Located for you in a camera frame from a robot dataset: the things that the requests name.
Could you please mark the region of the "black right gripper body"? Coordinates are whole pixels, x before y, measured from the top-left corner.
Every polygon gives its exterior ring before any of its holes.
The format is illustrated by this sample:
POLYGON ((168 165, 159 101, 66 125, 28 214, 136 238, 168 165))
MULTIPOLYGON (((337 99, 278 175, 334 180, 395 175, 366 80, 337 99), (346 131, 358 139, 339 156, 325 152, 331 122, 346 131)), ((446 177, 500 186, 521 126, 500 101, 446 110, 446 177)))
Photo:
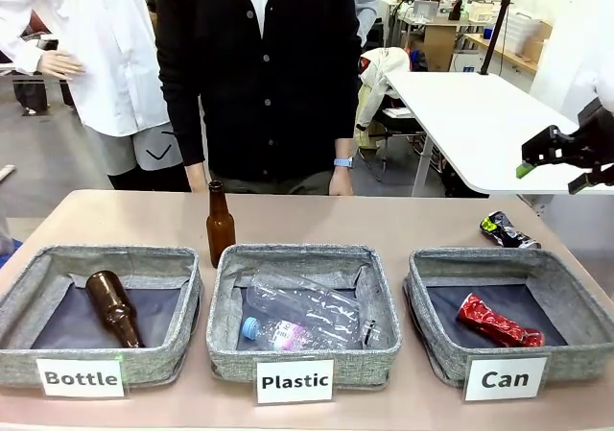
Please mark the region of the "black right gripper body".
POLYGON ((599 98, 589 102, 578 115, 582 168, 613 162, 613 114, 599 98))

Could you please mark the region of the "cardigan person's left hand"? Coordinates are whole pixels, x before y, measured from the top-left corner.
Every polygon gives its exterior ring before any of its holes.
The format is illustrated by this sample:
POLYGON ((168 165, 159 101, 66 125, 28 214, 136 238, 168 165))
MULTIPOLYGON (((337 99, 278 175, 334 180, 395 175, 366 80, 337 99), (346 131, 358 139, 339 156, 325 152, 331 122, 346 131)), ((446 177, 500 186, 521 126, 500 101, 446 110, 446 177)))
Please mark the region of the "cardigan person's left hand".
POLYGON ((353 188, 351 184, 350 169, 347 167, 336 166, 328 188, 329 196, 352 196, 353 188))

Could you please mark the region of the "white-shirt person's hand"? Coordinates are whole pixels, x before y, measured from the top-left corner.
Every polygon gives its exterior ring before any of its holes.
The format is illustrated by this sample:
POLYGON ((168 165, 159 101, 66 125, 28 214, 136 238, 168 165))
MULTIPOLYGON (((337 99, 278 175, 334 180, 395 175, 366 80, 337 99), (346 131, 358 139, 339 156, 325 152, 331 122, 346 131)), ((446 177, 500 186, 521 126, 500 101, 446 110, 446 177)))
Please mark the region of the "white-shirt person's hand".
POLYGON ((58 50, 43 51, 36 66, 36 71, 63 81, 85 73, 84 67, 68 53, 58 50))

